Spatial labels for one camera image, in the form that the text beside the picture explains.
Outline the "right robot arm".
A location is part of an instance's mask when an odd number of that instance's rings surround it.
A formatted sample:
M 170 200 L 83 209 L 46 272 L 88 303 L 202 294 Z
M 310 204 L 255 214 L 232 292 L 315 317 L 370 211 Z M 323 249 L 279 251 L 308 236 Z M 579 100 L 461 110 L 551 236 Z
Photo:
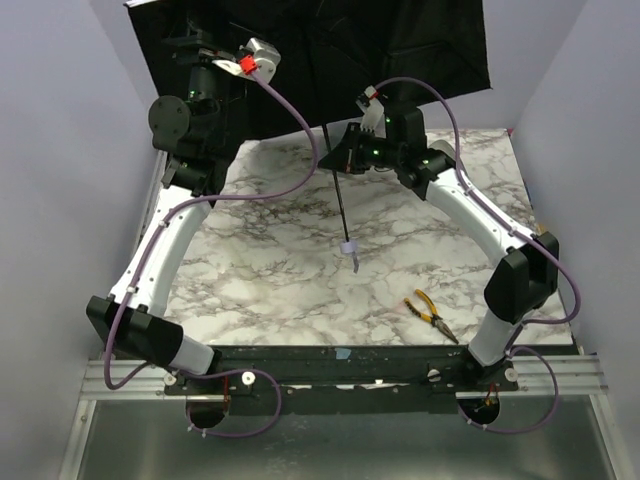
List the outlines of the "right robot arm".
M 558 269 L 551 260 L 559 253 L 559 243 L 553 235 L 536 235 L 498 211 L 469 180 L 458 176 L 454 159 L 427 143 L 418 108 L 389 108 L 384 127 L 384 136 L 378 137 L 349 123 L 319 166 L 351 175 L 373 167 L 393 170 L 405 188 L 446 214 L 481 248 L 494 271 L 484 289 L 487 312 L 468 354 L 481 368 L 493 366 L 504 358 L 523 320 L 555 293 Z

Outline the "beige umbrella case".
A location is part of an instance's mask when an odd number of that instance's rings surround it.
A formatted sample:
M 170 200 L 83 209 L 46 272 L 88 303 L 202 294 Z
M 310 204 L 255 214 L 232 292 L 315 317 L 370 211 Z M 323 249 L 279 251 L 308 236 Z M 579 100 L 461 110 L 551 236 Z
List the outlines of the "beige umbrella case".
M 432 142 L 429 147 L 434 150 L 438 150 L 446 154 L 449 158 L 452 159 L 453 164 L 456 164 L 456 150 L 455 148 L 446 140 L 436 140 Z

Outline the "lavender umbrella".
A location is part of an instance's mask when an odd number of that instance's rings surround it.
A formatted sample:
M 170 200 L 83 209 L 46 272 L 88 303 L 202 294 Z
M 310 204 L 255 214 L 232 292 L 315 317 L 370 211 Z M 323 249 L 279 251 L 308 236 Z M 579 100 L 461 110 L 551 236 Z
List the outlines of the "lavender umbrella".
M 490 85 L 479 1 L 129 1 L 126 9 L 157 98 L 184 94 L 189 71 L 170 65 L 161 37 L 191 16 L 228 27 L 233 54 L 251 38 L 276 47 L 281 61 L 269 84 L 237 77 L 246 88 L 244 142 L 360 124 L 356 99 L 368 86 L 385 117 L 391 107 L 419 109 Z M 335 147 L 313 141 L 313 167 Z

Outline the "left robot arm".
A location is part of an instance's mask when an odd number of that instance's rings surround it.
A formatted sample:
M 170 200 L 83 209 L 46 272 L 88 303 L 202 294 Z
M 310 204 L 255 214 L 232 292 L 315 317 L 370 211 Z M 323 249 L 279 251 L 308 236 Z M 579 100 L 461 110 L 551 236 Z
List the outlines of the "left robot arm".
M 234 55 L 229 29 L 191 16 L 161 37 L 185 66 L 182 96 L 167 90 L 151 105 L 148 123 L 155 149 L 168 156 L 158 202 L 125 272 L 104 297 L 89 300 L 86 314 L 105 343 L 170 370 L 212 372 L 212 348 L 165 320 L 171 286 L 195 233 L 217 202 L 228 169 L 246 138 L 246 88 L 223 70 Z

